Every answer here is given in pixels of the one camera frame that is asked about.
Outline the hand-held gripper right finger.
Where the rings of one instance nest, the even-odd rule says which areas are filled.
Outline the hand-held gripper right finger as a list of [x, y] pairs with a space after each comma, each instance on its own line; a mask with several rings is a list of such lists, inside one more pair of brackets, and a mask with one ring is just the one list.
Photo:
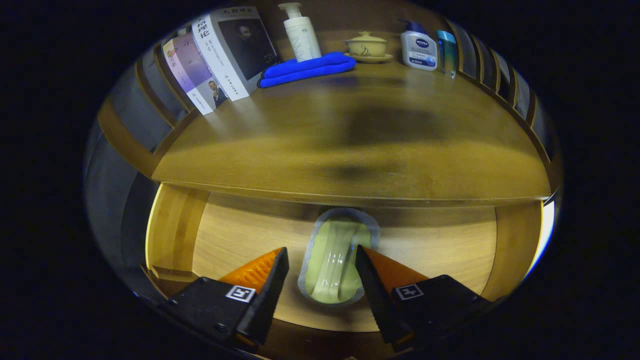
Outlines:
[[446, 341], [493, 305], [450, 275], [425, 276], [372, 248], [357, 247], [355, 267], [382, 340], [396, 353]]

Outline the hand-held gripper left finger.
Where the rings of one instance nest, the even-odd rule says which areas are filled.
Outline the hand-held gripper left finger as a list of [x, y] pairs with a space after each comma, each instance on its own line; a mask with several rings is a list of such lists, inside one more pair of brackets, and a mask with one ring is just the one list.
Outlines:
[[255, 351], [266, 342], [289, 269], [288, 249], [280, 247], [220, 279], [200, 276], [158, 307], [199, 337]]

